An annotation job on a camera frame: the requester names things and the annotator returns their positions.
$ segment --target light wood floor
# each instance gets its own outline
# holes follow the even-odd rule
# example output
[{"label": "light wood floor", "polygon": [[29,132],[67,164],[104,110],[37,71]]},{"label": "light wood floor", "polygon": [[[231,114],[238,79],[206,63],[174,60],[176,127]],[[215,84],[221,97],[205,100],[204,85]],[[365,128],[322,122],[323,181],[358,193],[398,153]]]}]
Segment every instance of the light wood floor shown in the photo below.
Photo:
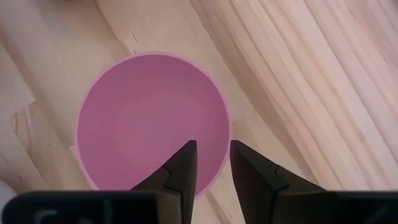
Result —
[{"label": "light wood floor", "polygon": [[[89,189],[73,156],[90,83],[150,50],[196,61],[233,137],[328,189],[396,189],[395,0],[0,1],[0,179]],[[194,223],[243,223],[226,165]]]}]

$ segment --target bowl rim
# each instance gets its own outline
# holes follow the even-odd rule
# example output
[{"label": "bowl rim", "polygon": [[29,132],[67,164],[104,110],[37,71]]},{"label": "bowl rim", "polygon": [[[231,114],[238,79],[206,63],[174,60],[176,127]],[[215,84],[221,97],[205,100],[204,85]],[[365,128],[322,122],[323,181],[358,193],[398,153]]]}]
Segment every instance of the bowl rim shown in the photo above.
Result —
[{"label": "bowl rim", "polygon": [[87,172],[85,165],[81,159],[80,156],[80,150],[79,150],[79,143],[78,143],[78,127],[79,127],[79,120],[80,120],[80,115],[81,115],[81,111],[83,109],[83,105],[85,104],[85,101],[88,97],[88,95],[90,94],[91,89],[96,85],[96,83],[105,75],[107,74],[110,70],[112,70],[114,67],[118,66],[119,64],[127,61],[127,60],[131,60],[134,58],[138,58],[138,57],[144,57],[144,56],[151,56],[151,55],[155,55],[155,56],[166,56],[166,57],[172,57],[174,59],[177,60],[181,60],[183,62],[188,63],[189,65],[193,66],[194,68],[196,68],[197,70],[199,70],[200,72],[202,72],[202,74],[204,74],[207,79],[209,79],[209,81],[211,82],[211,84],[216,88],[218,94],[220,95],[223,104],[224,104],[224,108],[226,111],[226,116],[227,116],[227,120],[228,120],[228,144],[227,144],[227,149],[225,151],[224,154],[224,158],[222,163],[220,164],[220,167],[218,168],[218,171],[216,173],[216,175],[212,178],[212,180],[209,182],[209,184],[203,189],[201,190],[199,193],[197,193],[195,195],[196,197],[200,197],[202,196],[204,193],[206,193],[213,185],[214,183],[217,181],[218,177],[221,175],[226,161],[228,160],[228,155],[229,155],[229,150],[231,147],[231,140],[232,140],[232,124],[231,124],[231,114],[230,111],[228,109],[228,104],[227,104],[227,100],[226,97],[224,96],[224,93],[221,91],[221,88],[217,85],[217,83],[215,82],[215,80],[209,75],[208,72],[204,71],[204,69],[202,69],[198,64],[196,64],[195,62],[192,62],[189,59],[186,59],[182,56],[173,54],[173,53],[169,53],[169,52],[157,52],[157,51],[150,51],[150,52],[143,52],[143,53],[138,53],[138,54],[134,54],[134,55],[130,55],[120,61],[117,61],[114,65],[110,66],[108,69],[106,69],[101,75],[98,75],[95,80],[93,81],[93,83],[90,85],[90,87],[86,90],[85,95],[80,103],[80,107],[78,110],[78,115],[76,117],[76,121],[75,121],[75,147],[73,150],[75,150],[75,152],[73,152],[73,154],[76,157],[76,160],[78,161],[79,167],[80,169],[83,171],[84,176],[87,178],[88,182],[90,183],[91,187],[93,188],[93,190],[100,190],[98,188],[98,186],[94,183],[93,179],[90,177],[89,173]]}]

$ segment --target black plastic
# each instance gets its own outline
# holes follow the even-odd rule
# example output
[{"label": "black plastic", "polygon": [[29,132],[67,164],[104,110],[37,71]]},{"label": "black plastic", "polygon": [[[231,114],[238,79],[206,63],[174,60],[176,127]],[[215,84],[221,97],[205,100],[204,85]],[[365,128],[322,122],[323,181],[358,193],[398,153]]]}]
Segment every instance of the black plastic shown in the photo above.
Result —
[{"label": "black plastic", "polygon": [[247,224],[398,223],[397,192],[327,191],[239,141],[231,168]]},{"label": "black plastic", "polygon": [[197,176],[197,144],[189,141],[131,191],[32,192],[13,198],[3,224],[189,224]]}]

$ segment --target plywood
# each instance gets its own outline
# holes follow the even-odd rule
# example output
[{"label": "plywood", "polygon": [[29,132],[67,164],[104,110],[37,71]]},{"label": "plywood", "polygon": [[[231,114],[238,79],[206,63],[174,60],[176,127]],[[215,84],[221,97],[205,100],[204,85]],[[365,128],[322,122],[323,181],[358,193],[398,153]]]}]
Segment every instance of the plywood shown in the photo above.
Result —
[{"label": "plywood", "polygon": [[192,3],[253,107],[321,186],[397,187],[394,1]]},{"label": "plywood", "polygon": [[[85,91],[167,51],[209,72],[233,137],[328,189],[396,189],[394,0],[0,1],[0,179],[88,189],[73,152]],[[227,163],[194,223],[243,223]]]}]

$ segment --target pink bowl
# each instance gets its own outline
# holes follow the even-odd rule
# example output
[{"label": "pink bowl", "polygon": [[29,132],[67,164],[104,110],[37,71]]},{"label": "pink bowl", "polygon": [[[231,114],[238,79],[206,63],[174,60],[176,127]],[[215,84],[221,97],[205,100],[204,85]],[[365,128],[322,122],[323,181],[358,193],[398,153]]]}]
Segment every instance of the pink bowl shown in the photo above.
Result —
[{"label": "pink bowl", "polygon": [[77,156],[95,189],[133,188],[189,140],[198,144],[199,195],[226,162],[231,122],[210,77],[170,54],[116,64],[95,81],[78,117]]}]

